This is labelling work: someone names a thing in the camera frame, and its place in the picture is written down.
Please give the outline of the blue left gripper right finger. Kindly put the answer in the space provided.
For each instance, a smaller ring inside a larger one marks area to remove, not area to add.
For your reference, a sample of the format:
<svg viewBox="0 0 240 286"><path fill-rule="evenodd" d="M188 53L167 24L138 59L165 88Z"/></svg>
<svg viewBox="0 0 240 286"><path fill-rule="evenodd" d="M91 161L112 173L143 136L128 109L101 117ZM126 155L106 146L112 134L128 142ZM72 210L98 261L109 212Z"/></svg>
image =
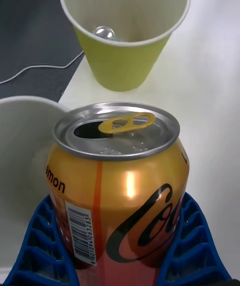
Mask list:
<svg viewBox="0 0 240 286"><path fill-rule="evenodd" d="M160 286L209 286L231 280L197 202L185 193L175 239L158 275Z"/></svg>

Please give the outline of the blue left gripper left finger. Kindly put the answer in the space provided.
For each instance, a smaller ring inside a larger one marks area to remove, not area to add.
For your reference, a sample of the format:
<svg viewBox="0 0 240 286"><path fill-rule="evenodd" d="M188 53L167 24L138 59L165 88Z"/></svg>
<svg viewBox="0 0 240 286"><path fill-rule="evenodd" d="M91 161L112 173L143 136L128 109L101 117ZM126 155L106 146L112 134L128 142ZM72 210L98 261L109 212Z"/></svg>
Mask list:
<svg viewBox="0 0 240 286"><path fill-rule="evenodd" d="M78 286L73 262L60 237L50 196L37 206L5 286Z"/></svg>

